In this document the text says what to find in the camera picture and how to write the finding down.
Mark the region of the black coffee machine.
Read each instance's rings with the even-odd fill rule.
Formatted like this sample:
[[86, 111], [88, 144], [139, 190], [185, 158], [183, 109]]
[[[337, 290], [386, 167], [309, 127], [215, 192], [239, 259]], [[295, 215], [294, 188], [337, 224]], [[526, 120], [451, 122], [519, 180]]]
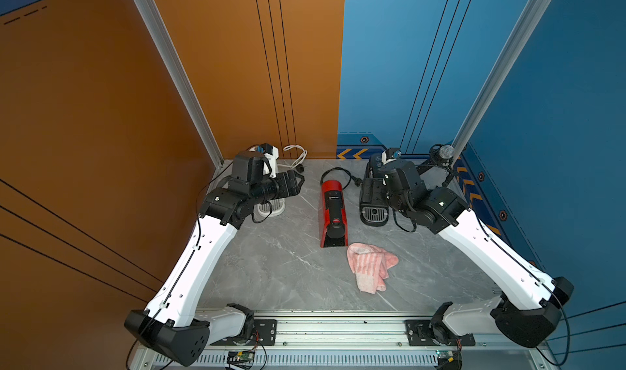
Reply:
[[374, 153], [365, 168], [360, 190], [360, 220], [366, 226], [385, 226], [389, 220], [389, 205], [381, 153]]

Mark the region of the pink striped towel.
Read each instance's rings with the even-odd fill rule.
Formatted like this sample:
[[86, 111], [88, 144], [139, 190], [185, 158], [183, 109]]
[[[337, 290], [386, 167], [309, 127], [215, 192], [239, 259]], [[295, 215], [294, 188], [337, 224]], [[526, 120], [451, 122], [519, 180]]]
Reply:
[[351, 244], [347, 248], [347, 261], [355, 275], [357, 288], [363, 293], [386, 291], [385, 280], [389, 270], [399, 264], [399, 258], [385, 249], [371, 244]]

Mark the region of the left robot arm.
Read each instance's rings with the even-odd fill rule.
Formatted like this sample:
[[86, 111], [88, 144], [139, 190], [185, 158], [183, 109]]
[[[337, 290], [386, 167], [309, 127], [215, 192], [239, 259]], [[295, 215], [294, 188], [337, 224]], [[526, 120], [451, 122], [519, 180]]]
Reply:
[[205, 194], [188, 243], [162, 288], [143, 310], [128, 314], [124, 326], [138, 343], [188, 367], [205, 347], [223, 339], [247, 342], [254, 333], [254, 311], [231, 303], [197, 319], [197, 306], [223, 251], [256, 205], [298, 195], [304, 168], [277, 169], [277, 150], [264, 144], [241, 151], [231, 173]]

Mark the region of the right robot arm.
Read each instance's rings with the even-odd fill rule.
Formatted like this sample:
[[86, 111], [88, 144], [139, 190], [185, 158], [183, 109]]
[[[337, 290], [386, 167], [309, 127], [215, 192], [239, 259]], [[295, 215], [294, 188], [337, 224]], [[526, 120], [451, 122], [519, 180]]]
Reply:
[[425, 227], [461, 250], [500, 289], [500, 295], [468, 304], [443, 303], [420, 334], [442, 346], [467, 335], [499, 334], [534, 349], [553, 333], [574, 286], [553, 278], [517, 254], [483, 223], [466, 199], [447, 187], [428, 189], [419, 167], [386, 154], [371, 157], [363, 185], [393, 217]]

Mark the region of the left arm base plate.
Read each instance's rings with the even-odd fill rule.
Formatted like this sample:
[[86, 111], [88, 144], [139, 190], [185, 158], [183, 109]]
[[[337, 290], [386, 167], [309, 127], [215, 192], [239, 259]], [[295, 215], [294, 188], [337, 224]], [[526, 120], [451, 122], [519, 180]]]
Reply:
[[276, 319], [256, 319], [250, 337], [227, 337], [212, 343], [212, 347], [273, 347], [276, 343], [278, 322]]

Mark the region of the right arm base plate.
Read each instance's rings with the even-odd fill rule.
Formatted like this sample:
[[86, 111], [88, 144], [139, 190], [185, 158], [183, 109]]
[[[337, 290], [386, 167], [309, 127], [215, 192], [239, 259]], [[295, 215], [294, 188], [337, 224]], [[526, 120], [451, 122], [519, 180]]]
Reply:
[[476, 341], [473, 334], [454, 335], [445, 326], [433, 324], [427, 319], [408, 319], [404, 322], [406, 334], [411, 347], [474, 347]]

